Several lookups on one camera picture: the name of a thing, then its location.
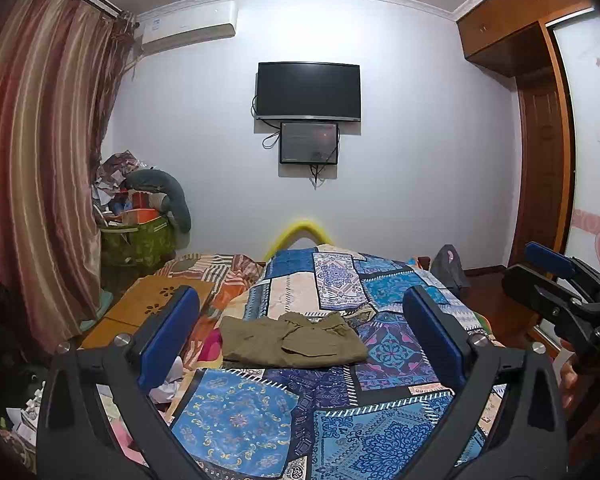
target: wooden floor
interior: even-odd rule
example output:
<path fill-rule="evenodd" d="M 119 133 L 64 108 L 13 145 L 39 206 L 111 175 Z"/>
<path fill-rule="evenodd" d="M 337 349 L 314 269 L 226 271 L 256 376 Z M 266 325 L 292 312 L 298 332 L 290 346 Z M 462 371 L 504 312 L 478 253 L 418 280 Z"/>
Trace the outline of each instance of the wooden floor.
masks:
<path fill-rule="evenodd" d="M 471 287 L 463 289 L 460 300 L 491 323 L 493 335 L 503 345 L 529 348 L 532 340 L 526 335 L 536 323 L 536 316 L 526 306 L 507 297 L 502 290 L 501 272 L 471 276 Z"/>

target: brown door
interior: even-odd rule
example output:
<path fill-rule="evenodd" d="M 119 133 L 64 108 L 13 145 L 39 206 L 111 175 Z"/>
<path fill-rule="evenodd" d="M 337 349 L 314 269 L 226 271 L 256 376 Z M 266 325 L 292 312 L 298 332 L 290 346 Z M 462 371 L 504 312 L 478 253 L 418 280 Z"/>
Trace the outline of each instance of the brown door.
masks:
<path fill-rule="evenodd" d="M 524 260 L 528 242 L 553 248 L 564 171 L 562 121 L 554 73 L 543 69 L 516 81 L 522 116 L 522 183 L 510 265 Z"/>

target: blue patterned blanket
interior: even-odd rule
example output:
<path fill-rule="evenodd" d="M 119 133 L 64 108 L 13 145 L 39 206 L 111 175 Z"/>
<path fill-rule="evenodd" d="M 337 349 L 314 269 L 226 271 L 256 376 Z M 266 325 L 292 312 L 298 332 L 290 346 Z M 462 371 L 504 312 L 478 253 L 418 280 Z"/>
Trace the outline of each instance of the blue patterned blanket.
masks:
<path fill-rule="evenodd" d="M 421 285 L 468 333 L 474 313 L 415 262 L 322 245 L 279 251 L 222 316 L 277 319 L 340 311 L 368 347 L 365 363 L 319 370 L 196 371 L 171 429 L 216 480 L 392 480 L 453 401 L 402 315 Z M 458 463 L 475 458 L 504 386 L 494 388 Z"/>

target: paw print cutout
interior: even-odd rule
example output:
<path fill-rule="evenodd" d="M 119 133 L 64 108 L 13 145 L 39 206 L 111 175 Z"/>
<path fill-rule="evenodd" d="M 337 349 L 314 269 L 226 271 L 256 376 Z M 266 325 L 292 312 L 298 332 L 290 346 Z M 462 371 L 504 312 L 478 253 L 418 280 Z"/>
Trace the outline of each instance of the paw print cutout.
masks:
<path fill-rule="evenodd" d="M 149 305 L 144 311 L 145 314 L 158 314 L 164 307 L 160 306 L 159 303 Z"/>
<path fill-rule="evenodd" d="M 169 296 L 173 296 L 175 291 L 176 290 L 174 286 L 166 286 L 160 291 L 160 294 L 162 294 L 165 298 L 168 298 Z"/>

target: curtain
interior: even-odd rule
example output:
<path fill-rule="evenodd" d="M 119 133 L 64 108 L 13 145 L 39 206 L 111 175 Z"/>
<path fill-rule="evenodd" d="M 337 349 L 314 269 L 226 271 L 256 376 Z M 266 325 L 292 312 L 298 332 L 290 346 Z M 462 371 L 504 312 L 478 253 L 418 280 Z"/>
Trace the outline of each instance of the curtain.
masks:
<path fill-rule="evenodd" d="M 90 171 L 127 21 L 82 0 L 16 0 L 0 27 L 0 278 L 48 352 L 99 307 Z"/>

